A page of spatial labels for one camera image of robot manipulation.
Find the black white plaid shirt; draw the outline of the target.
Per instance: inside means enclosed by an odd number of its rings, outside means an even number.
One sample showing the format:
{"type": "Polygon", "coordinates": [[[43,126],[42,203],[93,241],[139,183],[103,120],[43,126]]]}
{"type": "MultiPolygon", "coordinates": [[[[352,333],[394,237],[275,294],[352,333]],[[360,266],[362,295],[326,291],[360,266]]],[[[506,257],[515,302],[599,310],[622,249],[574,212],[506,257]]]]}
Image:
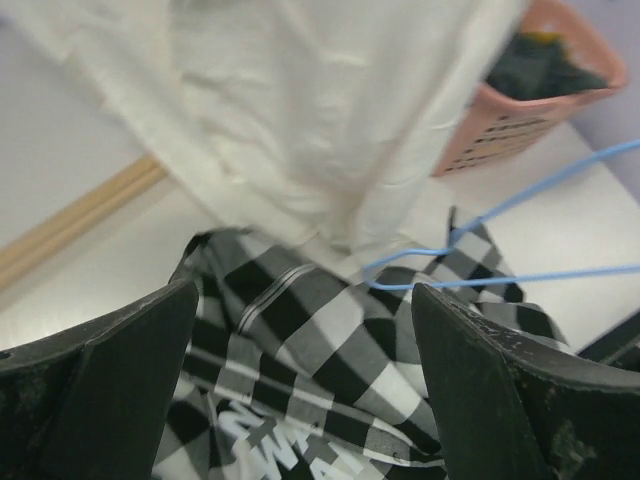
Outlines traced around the black white plaid shirt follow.
{"type": "Polygon", "coordinates": [[[256,230],[195,235],[199,293],[156,479],[443,479],[411,296],[256,230]]]}

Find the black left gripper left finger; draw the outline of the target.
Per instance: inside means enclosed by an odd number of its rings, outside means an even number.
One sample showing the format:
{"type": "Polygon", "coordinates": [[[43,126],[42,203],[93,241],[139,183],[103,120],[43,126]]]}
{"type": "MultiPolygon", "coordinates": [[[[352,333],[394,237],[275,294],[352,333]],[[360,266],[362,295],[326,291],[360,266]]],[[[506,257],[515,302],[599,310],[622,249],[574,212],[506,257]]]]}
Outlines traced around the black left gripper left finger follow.
{"type": "Polygon", "coordinates": [[[197,303],[176,280],[2,351],[2,478],[150,478],[197,303]]]}

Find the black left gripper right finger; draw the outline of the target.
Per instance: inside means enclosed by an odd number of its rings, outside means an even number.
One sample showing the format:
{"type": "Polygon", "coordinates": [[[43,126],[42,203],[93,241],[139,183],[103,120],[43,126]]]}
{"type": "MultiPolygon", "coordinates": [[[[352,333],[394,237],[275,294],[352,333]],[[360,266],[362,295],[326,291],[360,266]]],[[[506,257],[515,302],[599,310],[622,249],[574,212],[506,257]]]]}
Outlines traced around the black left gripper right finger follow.
{"type": "Polygon", "coordinates": [[[425,284],[412,320],[449,478],[638,478],[638,373],[542,344],[425,284]]]}

